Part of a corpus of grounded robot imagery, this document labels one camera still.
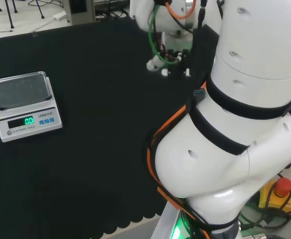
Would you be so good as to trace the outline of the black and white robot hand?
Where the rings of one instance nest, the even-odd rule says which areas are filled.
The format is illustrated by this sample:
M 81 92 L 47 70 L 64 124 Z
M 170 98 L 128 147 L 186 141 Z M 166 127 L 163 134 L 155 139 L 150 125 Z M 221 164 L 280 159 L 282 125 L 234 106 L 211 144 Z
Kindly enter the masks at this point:
M 190 75 L 189 59 L 193 48 L 193 35 L 184 31 L 175 34 L 148 32 L 153 57 L 146 63 L 150 72 L 172 76 L 180 72 Z

